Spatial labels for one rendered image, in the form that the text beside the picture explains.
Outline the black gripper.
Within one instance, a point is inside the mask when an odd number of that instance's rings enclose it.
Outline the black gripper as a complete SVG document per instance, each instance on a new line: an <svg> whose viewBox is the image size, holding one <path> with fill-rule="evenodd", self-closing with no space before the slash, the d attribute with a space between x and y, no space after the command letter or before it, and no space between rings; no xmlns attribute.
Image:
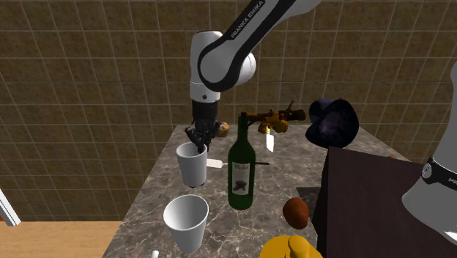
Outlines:
<svg viewBox="0 0 457 258"><path fill-rule="evenodd" d="M196 100L192 100L192 116L193 122L203 122L203 133L201 134L196 130L195 125L191 125L185 128L187 137L197 147L202 146L202 141L209 151L211 140L217 136L221 122L216 120L218 113L218 102L213 103L202 103Z"/></svg>

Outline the white paper cup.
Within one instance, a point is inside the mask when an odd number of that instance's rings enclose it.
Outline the white paper cup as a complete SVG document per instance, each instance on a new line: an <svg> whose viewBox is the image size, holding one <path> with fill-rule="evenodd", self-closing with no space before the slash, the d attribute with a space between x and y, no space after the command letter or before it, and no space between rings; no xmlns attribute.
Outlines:
<svg viewBox="0 0 457 258"><path fill-rule="evenodd" d="M187 142L177 147L176 155L183 183L190 188L203 185L207 179L207 147L199 152L193 142Z"/></svg>
<svg viewBox="0 0 457 258"><path fill-rule="evenodd" d="M187 194L171 200L163 211L163 220L179 250L197 251L202 243L209 205L201 196Z"/></svg>

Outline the green wine bottle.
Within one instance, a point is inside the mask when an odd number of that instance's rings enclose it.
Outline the green wine bottle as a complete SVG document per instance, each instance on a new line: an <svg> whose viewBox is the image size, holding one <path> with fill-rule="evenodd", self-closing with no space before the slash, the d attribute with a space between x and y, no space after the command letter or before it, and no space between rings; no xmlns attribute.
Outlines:
<svg viewBox="0 0 457 258"><path fill-rule="evenodd" d="M228 152L228 203L235 210L247 210L253 203L256 153L248 141L248 115L238 118L237 140Z"/></svg>

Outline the orange brown toy gun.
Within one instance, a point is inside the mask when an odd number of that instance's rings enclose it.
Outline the orange brown toy gun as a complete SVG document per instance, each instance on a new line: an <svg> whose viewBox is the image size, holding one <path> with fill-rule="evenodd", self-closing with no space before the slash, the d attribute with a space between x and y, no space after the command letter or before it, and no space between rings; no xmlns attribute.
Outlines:
<svg viewBox="0 0 457 258"><path fill-rule="evenodd" d="M289 128L289 121L304 121L306 113L302 109L292 110L294 101L290 102L287 109L273 111L270 109L267 113L252 114L245 112L248 118L248 126L255 122L260 122L258 132L266 134L271 130L276 133L285 133Z"/></svg>

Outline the brown round potato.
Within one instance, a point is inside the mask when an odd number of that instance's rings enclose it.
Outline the brown round potato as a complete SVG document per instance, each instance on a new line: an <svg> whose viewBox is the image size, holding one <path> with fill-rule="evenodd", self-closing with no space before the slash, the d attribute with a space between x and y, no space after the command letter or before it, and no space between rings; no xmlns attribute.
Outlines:
<svg viewBox="0 0 457 258"><path fill-rule="evenodd" d="M304 229L308 225L310 210L298 197L290 198L283 206L283 217L294 229Z"/></svg>

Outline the dark blue crumpled hat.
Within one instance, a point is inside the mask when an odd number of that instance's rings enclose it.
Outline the dark blue crumpled hat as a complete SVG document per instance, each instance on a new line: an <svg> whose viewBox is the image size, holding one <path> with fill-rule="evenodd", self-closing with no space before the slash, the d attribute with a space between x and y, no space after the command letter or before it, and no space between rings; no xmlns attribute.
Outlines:
<svg viewBox="0 0 457 258"><path fill-rule="evenodd" d="M311 126L305 137L309 142L323 147L344 148L356 137L359 120L352 105L344 100L322 98L309 108Z"/></svg>

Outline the yellow rounded figure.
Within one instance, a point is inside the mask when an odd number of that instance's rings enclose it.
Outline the yellow rounded figure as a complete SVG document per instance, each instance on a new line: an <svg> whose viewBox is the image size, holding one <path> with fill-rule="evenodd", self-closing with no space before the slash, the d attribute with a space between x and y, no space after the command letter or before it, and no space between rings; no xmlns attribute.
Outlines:
<svg viewBox="0 0 457 258"><path fill-rule="evenodd" d="M323 256L300 235L281 235L268 240L259 258L323 258Z"/></svg>

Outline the dark robot stand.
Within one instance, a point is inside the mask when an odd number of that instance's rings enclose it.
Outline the dark robot stand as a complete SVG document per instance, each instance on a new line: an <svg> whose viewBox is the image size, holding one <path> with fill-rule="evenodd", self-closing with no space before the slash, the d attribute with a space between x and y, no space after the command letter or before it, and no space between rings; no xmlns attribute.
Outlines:
<svg viewBox="0 0 457 258"><path fill-rule="evenodd" d="M312 223L324 258L457 258L457 246L414 218L401 197L419 163L331 147Z"/></svg>

